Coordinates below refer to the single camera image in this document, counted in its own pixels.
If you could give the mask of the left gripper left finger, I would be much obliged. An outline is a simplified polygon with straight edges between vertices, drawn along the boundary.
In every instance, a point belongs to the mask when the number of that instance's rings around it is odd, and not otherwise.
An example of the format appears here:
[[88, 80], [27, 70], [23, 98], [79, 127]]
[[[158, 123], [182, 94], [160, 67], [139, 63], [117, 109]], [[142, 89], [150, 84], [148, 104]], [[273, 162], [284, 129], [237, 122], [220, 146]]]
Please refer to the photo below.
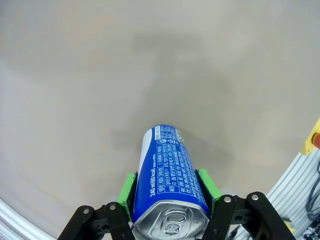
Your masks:
[[117, 201], [94, 209], [79, 206], [59, 235], [59, 240], [101, 240], [110, 234], [113, 240], [133, 240], [129, 225], [133, 221], [138, 173], [129, 173]]

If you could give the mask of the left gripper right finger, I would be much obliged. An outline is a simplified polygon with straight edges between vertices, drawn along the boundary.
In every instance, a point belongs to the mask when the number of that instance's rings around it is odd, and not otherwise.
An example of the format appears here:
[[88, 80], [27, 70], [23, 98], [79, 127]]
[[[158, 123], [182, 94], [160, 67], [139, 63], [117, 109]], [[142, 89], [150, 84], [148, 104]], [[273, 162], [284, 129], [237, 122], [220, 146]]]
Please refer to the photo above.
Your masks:
[[205, 169], [195, 173], [209, 209], [203, 240], [227, 240], [231, 225], [243, 227], [253, 240], [295, 239], [262, 192], [249, 193], [245, 198], [222, 195]]

